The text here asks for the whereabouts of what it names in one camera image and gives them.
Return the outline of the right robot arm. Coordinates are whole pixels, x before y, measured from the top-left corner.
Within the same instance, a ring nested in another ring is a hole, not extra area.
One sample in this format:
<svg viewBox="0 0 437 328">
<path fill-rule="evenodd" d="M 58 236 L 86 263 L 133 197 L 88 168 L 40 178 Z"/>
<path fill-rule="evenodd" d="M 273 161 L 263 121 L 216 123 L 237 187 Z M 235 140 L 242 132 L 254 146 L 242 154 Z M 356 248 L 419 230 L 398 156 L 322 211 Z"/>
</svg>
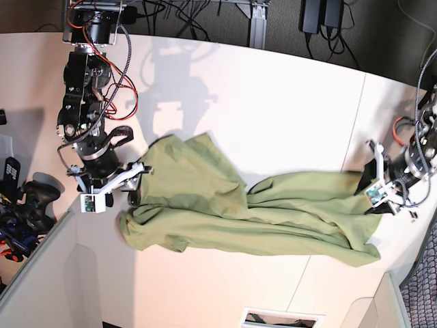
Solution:
<svg viewBox="0 0 437 328">
<path fill-rule="evenodd" d="M 105 131 L 107 120 L 115 120 L 115 96 L 122 89 L 135 91 L 127 71 L 119 69 L 103 52 L 114 45 L 117 34 L 128 35 L 127 25 L 140 17 L 137 7 L 124 1 L 65 1 L 63 36 L 74 49 L 64 68 L 65 95 L 57 116 L 62 148 L 77 153 L 82 166 L 67 165 L 75 178 L 84 213 L 103 213 L 113 205 L 116 189 L 135 191 L 140 175 L 150 171 L 140 162 L 123 164 L 116 148 L 134 139 L 133 129 L 117 126 Z"/>
</svg>

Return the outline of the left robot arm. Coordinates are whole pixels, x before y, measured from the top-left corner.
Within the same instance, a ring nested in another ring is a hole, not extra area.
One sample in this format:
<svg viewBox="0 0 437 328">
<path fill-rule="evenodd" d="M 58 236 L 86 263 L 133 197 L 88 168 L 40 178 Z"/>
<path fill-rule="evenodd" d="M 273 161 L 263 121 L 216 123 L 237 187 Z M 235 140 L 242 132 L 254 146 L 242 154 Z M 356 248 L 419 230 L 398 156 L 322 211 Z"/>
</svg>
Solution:
<svg viewBox="0 0 437 328">
<path fill-rule="evenodd" d="M 370 203 L 367 214 L 396 215 L 401 209 L 414 212 L 431 194 L 436 175 L 436 85 L 420 96 L 425 71 L 436 59 L 436 51 L 426 59 L 419 74 L 414 100 L 414 116 L 399 117 L 392 124 L 392 137 L 402 124 L 414 128 L 409 142 L 392 159 L 384 146 L 370 139 L 367 145 L 373 158 L 365 165 L 355 195 L 364 195 Z"/>
</svg>

